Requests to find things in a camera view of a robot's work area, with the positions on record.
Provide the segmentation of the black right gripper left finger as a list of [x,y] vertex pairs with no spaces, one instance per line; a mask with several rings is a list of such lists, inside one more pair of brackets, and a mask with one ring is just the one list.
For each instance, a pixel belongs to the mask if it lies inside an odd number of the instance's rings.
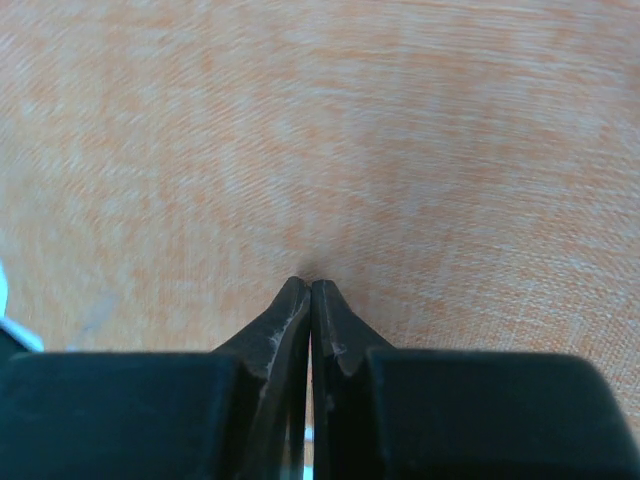
[[210,352],[18,353],[1,363],[5,479],[299,479],[310,290],[289,278]]

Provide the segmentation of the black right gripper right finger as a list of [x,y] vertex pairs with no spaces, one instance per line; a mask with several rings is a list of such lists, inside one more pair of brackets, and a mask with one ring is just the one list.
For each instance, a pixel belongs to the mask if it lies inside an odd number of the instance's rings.
[[311,287],[318,479],[635,479],[603,376],[549,353],[401,349]]

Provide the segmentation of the orange cloth napkin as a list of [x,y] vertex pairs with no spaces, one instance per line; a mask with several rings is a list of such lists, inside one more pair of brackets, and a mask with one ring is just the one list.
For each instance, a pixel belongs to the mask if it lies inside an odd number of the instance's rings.
[[637,425],[639,5],[5,1],[1,260],[51,349],[208,349],[296,274]]

